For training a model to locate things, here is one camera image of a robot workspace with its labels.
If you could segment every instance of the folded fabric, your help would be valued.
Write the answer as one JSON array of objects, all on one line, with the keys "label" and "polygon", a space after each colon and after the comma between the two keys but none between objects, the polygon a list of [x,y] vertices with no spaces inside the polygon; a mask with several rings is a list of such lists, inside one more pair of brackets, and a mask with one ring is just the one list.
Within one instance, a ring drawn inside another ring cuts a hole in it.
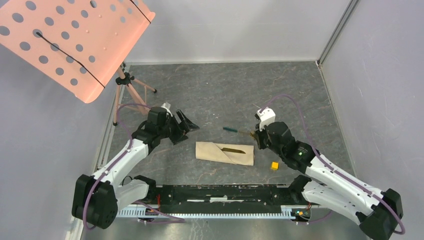
[{"label": "folded fabric", "polygon": [[253,166],[255,155],[252,145],[220,144],[213,142],[196,142],[196,158],[227,164]]}]

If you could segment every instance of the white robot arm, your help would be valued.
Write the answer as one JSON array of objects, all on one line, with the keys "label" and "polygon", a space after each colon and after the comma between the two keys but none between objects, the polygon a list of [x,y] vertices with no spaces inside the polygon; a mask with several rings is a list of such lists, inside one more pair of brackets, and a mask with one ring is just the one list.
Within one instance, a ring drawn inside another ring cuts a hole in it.
[{"label": "white robot arm", "polygon": [[304,174],[290,185],[297,198],[344,215],[372,239],[389,239],[403,216],[396,191],[383,192],[357,179],[309,144],[295,140],[284,122],[275,121],[272,109],[258,110],[256,118],[260,123],[253,136],[259,149],[272,150],[288,167]]},{"label": "white robot arm", "polygon": [[83,174],[78,178],[72,204],[74,217],[86,217],[87,223],[106,229],[120,210],[148,195],[150,184],[156,184],[150,182],[151,179],[139,176],[124,186],[120,184],[162,139],[169,138],[177,144],[188,139],[188,132],[199,129],[180,110],[176,111],[180,118],[178,123],[169,108],[168,103],[152,107],[147,120],[140,124],[125,147],[106,166],[91,176]]}]

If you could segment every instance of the black elastic band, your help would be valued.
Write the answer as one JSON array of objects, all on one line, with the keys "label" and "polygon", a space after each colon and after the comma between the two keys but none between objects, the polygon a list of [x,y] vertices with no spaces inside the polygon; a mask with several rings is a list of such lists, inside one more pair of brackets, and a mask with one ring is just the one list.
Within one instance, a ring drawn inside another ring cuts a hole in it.
[{"label": "black elastic band", "polygon": [[140,10],[139,6],[137,6],[137,4],[134,3],[133,0],[129,0],[132,4],[134,4],[134,6],[140,11],[141,14],[143,14],[143,16],[147,19],[148,23],[151,24],[152,22],[146,17],[146,15]]},{"label": "black elastic band", "polygon": [[131,176],[126,176],[126,177],[124,177],[124,178],[122,179],[122,183],[121,183],[121,185],[122,185],[122,186],[124,185],[124,181],[125,181],[125,179],[126,179],[126,178],[131,179],[131,181],[133,180],[133,178],[132,178]]},{"label": "black elastic band", "polygon": [[40,38],[44,39],[44,41],[48,42],[51,46],[54,46],[55,48],[57,48],[57,50],[61,51],[62,53],[64,53],[66,56],[70,57],[72,60],[74,60],[75,62],[77,62],[79,65],[81,65],[81,67],[83,67],[85,70],[87,70],[87,72],[103,87],[105,88],[105,85],[103,85],[98,79],[97,77],[95,77],[80,61],[76,60],[74,57],[72,57],[71,55],[67,54],[66,52],[64,52],[62,49],[60,49],[58,46],[54,45],[53,43],[51,43],[49,40],[47,40],[41,33],[36,32],[36,34],[38,36],[40,36]]}]

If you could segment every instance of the small yellow block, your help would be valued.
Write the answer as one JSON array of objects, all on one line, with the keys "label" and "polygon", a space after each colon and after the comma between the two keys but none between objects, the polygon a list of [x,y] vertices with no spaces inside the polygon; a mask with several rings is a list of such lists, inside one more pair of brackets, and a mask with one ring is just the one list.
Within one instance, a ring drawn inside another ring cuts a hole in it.
[{"label": "small yellow block", "polygon": [[278,162],[273,161],[272,164],[271,164],[271,169],[277,170],[278,169]]}]

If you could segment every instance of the gray speckled floor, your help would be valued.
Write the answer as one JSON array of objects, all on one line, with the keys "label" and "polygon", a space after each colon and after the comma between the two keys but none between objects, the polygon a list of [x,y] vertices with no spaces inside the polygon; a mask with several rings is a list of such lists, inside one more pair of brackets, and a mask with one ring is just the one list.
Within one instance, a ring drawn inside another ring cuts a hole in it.
[{"label": "gray speckled floor", "polygon": [[[171,111],[181,109],[200,130],[190,132],[189,139],[172,145],[168,139],[130,172],[143,175],[158,184],[277,184],[290,183],[299,175],[286,167],[270,150],[255,146],[254,166],[233,165],[195,157],[195,142],[256,145],[253,139],[222,130],[230,126],[253,130],[259,106],[273,96],[286,93],[300,104],[316,147],[327,158],[353,173],[329,98],[314,62],[211,63],[132,66],[130,72],[156,88],[148,93],[147,103],[171,104]],[[134,85],[140,95],[144,89]],[[122,103],[132,99],[127,91]],[[293,136],[306,141],[298,111],[288,99],[271,105],[277,121],[285,122]],[[146,117],[123,109],[121,119],[133,131]],[[127,142],[121,127],[115,129],[109,157],[115,156]],[[272,161],[279,162],[271,170]]]}]

